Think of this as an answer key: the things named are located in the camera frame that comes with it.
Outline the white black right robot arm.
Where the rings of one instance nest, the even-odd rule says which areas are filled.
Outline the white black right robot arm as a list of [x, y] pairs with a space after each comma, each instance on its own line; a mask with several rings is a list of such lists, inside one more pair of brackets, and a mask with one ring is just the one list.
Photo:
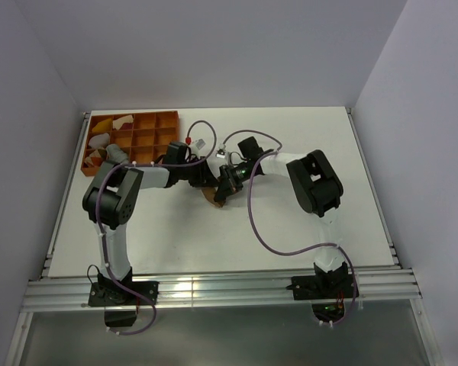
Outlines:
[[279, 256], [290, 257], [315, 251], [314, 270], [319, 274], [314, 281], [316, 291], [323, 297], [332, 297], [342, 285], [337, 273], [347, 273], [352, 267], [344, 250], [335, 242], [320, 242], [293, 252], [281, 252], [269, 246], [258, 232], [253, 218], [253, 181], [259, 175], [288, 178], [300, 208], [320, 219], [324, 219], [329, 212], [337, 211], [344, 193], [343, 185], [321, 150], [316, 149], [299, 157], [284, 153], [283, 144], [274, 137], [270, 139], [276, 142], [275, 149], [264, 150], [253, 136], [238, 143], [241, 162], [236, 165], [231, 161], [226, 143], [220, 145], [216, 156], [224, 158], [225, 163], [219, 167], [214, 202], [224, 204], [228, 197], [242, 191], [244, 182], [247, 182], [248, 218], [257, 240], [265, 249]]

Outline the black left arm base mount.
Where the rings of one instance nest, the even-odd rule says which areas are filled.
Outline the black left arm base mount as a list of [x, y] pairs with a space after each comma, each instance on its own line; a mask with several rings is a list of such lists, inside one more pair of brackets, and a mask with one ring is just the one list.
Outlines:
[[[160, 284], [158, 281], [132, 281], [127, 278], [121, 281], [121, 284], [143, 295], [151, 303], [156, 303]], [[149, 304], [145, 299], [119, 288], [101, 274], [96, 282], [91, 283], [88, 306], [104, 309], [104, 322], [110, 329], [131, 328], [137, 321], [139, 307]]]

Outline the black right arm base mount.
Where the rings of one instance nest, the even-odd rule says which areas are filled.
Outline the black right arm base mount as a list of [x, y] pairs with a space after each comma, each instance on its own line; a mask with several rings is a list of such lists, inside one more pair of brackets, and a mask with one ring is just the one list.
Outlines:
[[314, 265], [313, 275], [291, 277], [285, 289], [292, 292], [293, 300], [325, 300], [311, 307], [317, 320], [328, 325], [341, 321], [346, 316], [345, 300], [355, 300], [359, 295], [355, 277], [345, 262], [330, 271]]

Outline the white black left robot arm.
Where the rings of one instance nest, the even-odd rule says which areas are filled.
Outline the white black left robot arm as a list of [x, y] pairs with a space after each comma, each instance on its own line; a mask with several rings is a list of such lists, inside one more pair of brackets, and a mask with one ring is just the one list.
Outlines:
[[187, 181], [194, 188], [215, 187], [206, 158], [200, 155], [202, 139], [171, 142], [167, 151], [146, 166], [135, 167], [118, 145], [107, 147], [104, 161], [83, 199], [82, 208], [95, 224], [102, 256], [100, 274], [112, 279], [106, 296], [116, 304], [125, 304], [134, 294], [132, 267], [127, 255], [127, 222], [134, 213], [139, 191], [170, 188]]

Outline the grey sock with black stripes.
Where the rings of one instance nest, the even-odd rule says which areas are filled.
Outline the grey sock with black stripes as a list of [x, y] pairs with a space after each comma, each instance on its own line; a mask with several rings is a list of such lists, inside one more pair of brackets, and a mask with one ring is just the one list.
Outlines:
[[106, 148], [106, 153], [108, 160], [115, 162], [117, 164], [128, 164], [129, 155], [121, 149], [121, 147], [117, 144], [110, 144]]

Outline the brown striped sock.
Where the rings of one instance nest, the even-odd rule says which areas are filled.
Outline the brown striped sock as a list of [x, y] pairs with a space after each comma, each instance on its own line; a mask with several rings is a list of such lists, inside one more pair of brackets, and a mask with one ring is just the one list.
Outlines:
[[227, 201], [227, 196], [216, 187], [203, 187], [201, 192], [205, 200], [213, 207], [222, 208]]

